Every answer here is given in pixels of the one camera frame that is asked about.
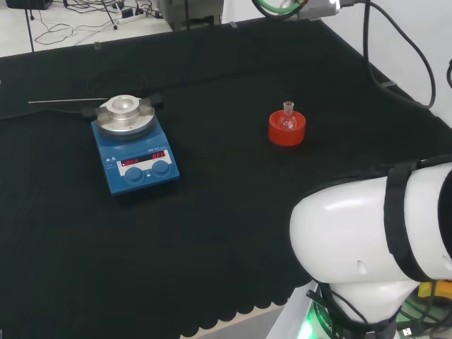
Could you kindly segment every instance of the white floor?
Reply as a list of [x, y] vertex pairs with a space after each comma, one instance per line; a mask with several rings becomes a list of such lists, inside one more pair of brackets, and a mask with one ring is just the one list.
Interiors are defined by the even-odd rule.
[[[138, 0], [138, 3], [140, 5], [149, 4], [149, 1]], [[126, 5], [136, 6], [136, 2], [134, 0], [126, 0]], [[46, 34], [38, 39], [38, 42], [33, 42], [35, 51], [172, 31], [165, 20], [152, 18], [151, 16], [146, 17], [144, 14], [139, 16], [138, 20], [118, 24], [118, 29], [114, 30], [113, 25], [108, 23], [109, 17], [107, 13], [101, 11], [79, 14], [68, 10], [61, 3], [53, 3], [46, 11], [40, 11], [40, 13], [42, 15], [42, 22], [49, 28], [57, 23], [66, 23], [74, 27], [79, 25], [105, 25], [101, 28], [84, 27], [82, 29], [86, 30], [78, 30], [74, 36], [67, 37], [64, 41], [55, 44], [47, 45], [38, 43], [51, 43], [61, 40], [65, 36], [71, 34], [71, 30], [65, 29], [59, 32]], [[34, 21], [30, 21], [33, 39], [36, 39], [42, 33], [47, 32], [45, 25], [40, 21], [40, 13], [38, 11], [33, 11], [35, 19]], [[55, 30], [59, 28], [64, 28], [64, 26], [59, 26], [55, 28]], [[31, 52], [31, 46], [24, 10], [10, 9], [6, 6], [6, 0], [0, 0], [0, 57], [29, 52]]]

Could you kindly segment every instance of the black strap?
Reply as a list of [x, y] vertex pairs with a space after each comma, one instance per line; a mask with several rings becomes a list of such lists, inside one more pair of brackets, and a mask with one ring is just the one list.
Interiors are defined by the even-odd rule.
[[389, 252], [394, 256], [399, 268], [415, 281], [430, 281], [420, 268], [410, 246], [405, 225], [405, 190], [408, 179], [417, 163], [396, 165], [388, 173], [384, 199], [384, 230]]

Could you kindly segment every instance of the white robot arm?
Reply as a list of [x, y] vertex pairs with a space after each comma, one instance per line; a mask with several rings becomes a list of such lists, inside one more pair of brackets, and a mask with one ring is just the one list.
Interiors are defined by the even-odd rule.
[[[398, 312], [420, 281], [452, 278], [451, 204], [452, 157], [400, 164], [387, 176], [304, 198], [292, 212], [290, 239], [312, 277], [368, 323], [379, 323]], [[334, 299], [351, 320], [363, 322]]]

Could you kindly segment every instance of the metal rod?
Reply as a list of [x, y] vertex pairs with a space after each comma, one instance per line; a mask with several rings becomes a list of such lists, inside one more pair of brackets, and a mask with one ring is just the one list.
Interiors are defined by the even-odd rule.
[[73, 102], [73, 101], [91, 101], [91, 100], [108, 100], [108, 97], [95, 97], [93, 99], [67, 99], [67, 100], [45, 100], [45, 101], [29, 101], [29, 104], [41, 104], [45, 102]]

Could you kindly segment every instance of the black cable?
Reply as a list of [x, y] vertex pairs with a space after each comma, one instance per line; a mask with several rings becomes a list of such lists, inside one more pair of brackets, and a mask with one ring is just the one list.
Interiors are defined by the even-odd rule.
[[[101, 27], [105, 26], [106, 24], [108, 24], [108, 23], [110, 22], [110, 21], [107, 21], [106, 23], [103, 23], [102, 25], [99, 25], [99, 26], [80, 25], [80, 26], [76, 26], [76, 27], [74, 27], [74, 28], [73, 28], [72, 26], [66, 24], [66, 23], [57, 23], [57, 24], [53, 25], [51, 28], [49, 28], [49, 26], [47, 26], [47, 25], [42, 21], [42, 14], [41, 14], [41, 11], [40, 11], [40, 10], [38, 10], [38, 13], [40, 14], [40, 22], [46, 27], [47, 32], [44, 32], [44, 33], [42, 33], [40, 36], [36, 37], [36, 38], [35, 38], [35, 42], [38, 43], [38, 44], [44, 44], [44, 45], [56, 44], [56, 43], [58, 43], [58, 42], [62, 42], [62, 41], [64, 41], [64, 40], [66, 40], [68, 37], [73, 37], [73, 36], [74, 36], [74, 33], [73, 33], [74, 29], [77, 30], [78, 28], [81, 28], [81, 27], [101, 28]], [[62, 28], [62, 29], [59, 29], [59, 30], [53, 30], [55, 27], [58, 27], [58, 26], [66, 26], [67, 28]], [[62, 30], [68, 30], [68, 29], [71, 30], [71, 34], [65, 36], [65, 37], [64, 37], [63, 39], [61, 39], [61, 40], [57, 40], [57, 41], [53, 41], [53, 42], [40, 42], [40, 41], [38, 41], [38, 39], [40, 39], [40, 38], [43, 37], [44, 35], [47, 35], [47, 34], [50, 34], [50, 33], [55, 33], [55, 32], [60, 32], [60, 31], [62, 31]]]
[[31, 35], [31, 27], [30, 27], [30, 21], [28, 20], [28, 12], [27, 9], [25, 9], [25, 17], [27, 18], [27, 26], [28, 26], [28, 35], [30, 36], [30, 44], [31, 44], [31, 52], [35, 53], [35, 46], [33, 46], [33, 37]]
[[427, 308], [425, 310], [419, 311], [419, 313], [421, 313], [422, 316], [419, 317], [416, 321], [423, 321], [426, 317], [429, 316], [430, 310], [432, 309], [433, 303], [435, 301], [435, 294], [436, 294], [436, 281], [432, 282], [432, 291], [430, 292], [429, 303], [427, 305]]
[[[396, 99], [398, 101], [404, 102], [405, 104], [409, 104], [414, 107], [420, 107], [424, 109], [430, 109], [432, 108], [435, 99], [436, 99], [436, 83], [433, 75], [432, 68], [430, 67], [429, 62], [427, 61], [427, 58], [422, 53], [422, 51], [419, 49], [418, 46], [403, 32], [403, 30], [397, 25], [397, 23], [392, 19], [392, 17], [387, 14], [380, 6], [374, 4], [371, 2], [371, 0], [356, 0], [357, 4], [364, 4], [364, 29], [363, 29], [363, 55], [364, 59], [367, 63], [367, 69], [369, 73], [369, 77], [371, 78], [372, 82], [375, 84], [375, 86], [383, 93], [387, 94], [388, 96], [392, 97], [393, 99]], [[400, 35], [402, 35], [403, 39], [405, 39], [406, 42], [408, 42], [411, 47], [419, 54], [420, 58], [424, 62], [425, 67], [427, 68], [427, 71], [429, 72], [430, 77], [430, 83], [432, 85], [432, 96], [430, 98], [430, 102], [428, 105], [423, 105], [419, 102], [415, 102], [414, 100], [407, 99], [406, 97], [402, 97], [401, 95], [398, 95], [389, 89], [383, 87], [375, 78], [374, 72], [372, 71], [372, 66], [369, 61], [369, 18], [370, 18], [370, 7], [374, 7], [377, 11], [379, 11], [381, 14], [385, 16], [386, 19], [391, 23], [391, 25], [399, 32]]]
[[267, 12], [257, 0], [251, 0], [254, 4], [254, 6], [258, 9], [259, 12], [261, 12], [261, 14], [263, 16], [265, 16], [266, 18], [269, 19], [275, 19], [275, 20], [285, 20], [288, 18], [293, 17], [294, 15], [298, 14], [298, 12], [300, 12], [303, 7], [308, 3], [308, 1], [306, 0], [303, 4], [300, 4], [296, 9], [294, 9], [292, 12], [286, 13], [286, 14], [280, 14], [280, 15], [274, 15], [274, 14], [270, 14], [269, 12]]
[[111, 20], [111, 22], [112, 22], [112, 24], [113, 24], [113, 29], [114, 29], [114, 30], [117, 30], [117, 29], [118, 29], [118, 26], [116, 26], [116, 25], [114, 24], [113, 18], [112, 18], [112, 16], [110, 15], [110, 12], [108, 11], [107, 5], [106, 5], [106, 3], [104, 2], [104, 0], [102, 0], [102, 5], [104, 5], [105, 10], [106, 10], [106, 12], [107, 12], [107, 14], [108, 14], [108, 17], [110, 18], [110, 20]]
[[430, 330], [429, 337], [430, 339], [443, 339], [443, 338], [435, 338], [434, 334], [439, 330], [441, 327], [444, 327], [446, 323], [448, 323], [452, 319], [452, 309], [449, 311], [449, 313], [444, 317], [444, 319], [440, 322], [438, 322], [433, 328]]
[[[129, 84], [133, 90], [117, 90], [116, 84]], [[148, 89], [148, 82], [144, 77], [130, 71], [109, 71], [97, 74], [86, 83], [86, 91], [93, 97], [114, 97], [127, 92], [127, 94], [138, 97], [145, 97]]]
[[331, 290], [331, 293], [336, 296], [337, 298], [339, 298], [340, 300], [342, 300], [344, 303], [346, 303], [347, 306], [349, 306], [349, 308], [351, 308], [352, 311], [354, 311], [356, 313], [356, 315], [358, 315], [358, 317], [361, 318], [361, 320], [363, 320], [363, 322], [368, 325], [369, 323], [367, 322], [366, 318], [356, 309], [356, 307], [354, 307], [348, 300], [346, 300], [346, 298], [344, 298], [342, 295], [338, 294], [337, 292], [334, 292], [333, 290]]
[[148, 5], [148, 4], [141, 5], [141, 8], [143, 8], [144, 6], [147, 6], [147, 9], [145, 10], [146, 16], [153, 16], [154, 18], [157, 18], [157, 16], [155, 14], [153, 14], [153, 12], [157, 13], [157, 11], [155, 9], [153, 9], [152, 2], [150, 2], [150, 5]]
[[184, 0], [186, 30], [190, 30], [189, 0]]
[[452, 88], [452, 60], [449, 61], [449, 68], [447, 69], [447, 83]]
[[417, 307], [416, 305], [412, 304], [411, 302], [409, 302], [408, 300], [405, 300], [405, 303], [412, 309], [414, 309], [416, 312], [421, 313], [421, 315], [425, 316], [425, 318], [429, 318], [435, 322], [440, 322], [441, 319], [431, 315], [429, 312], [424, 311], [423, 309]]
[[69, 111], [67, 109], [58, 109], [58, 108], [43, 108], [43, 109], [37, 109], [35, 111], [31, 111], [31, 112], [25, 112], [25, 113], [14, 114], [14, 115], [6, 115], [5, 117], [0, 117], [0, 121], [22, 118], [22, 117], [26, 117], [28, 115], [35, 114], [35, 113], [40, 113], [40, 112], [58, 112], [58, 113], [68, 113], [68, 114], [81, 114], [80, 111]]
[[322, 292], [322, 296], [325, 295], [326, 292], [331, 293], [332, 295], [336, 296], [337, 298], [339, 298], [340, 300], [342, 300], [347, 306], [349, 306], [349, 308], [351, 308], [352, 311], [354, 311], [356, 313], [356, 315], [358, 315], [358, 317], [361, 318], [361, 320], [368, 325], [369, 322], [367, 321], [367, 319], [361, 314], [361, 312], [359, 312], [356, 307], [354, 307], [348, 300], [346, 300], [346, 298], [344, 298], [342, 295], [340, 295], [339, 293], [333, 291], [329, 285], [323, 284], [322, 282], [318, 281], [315, 278], [312, 278], [313, 281], [315, 281], [317, 283], [317, 285], [320, 288], [320, 291]]

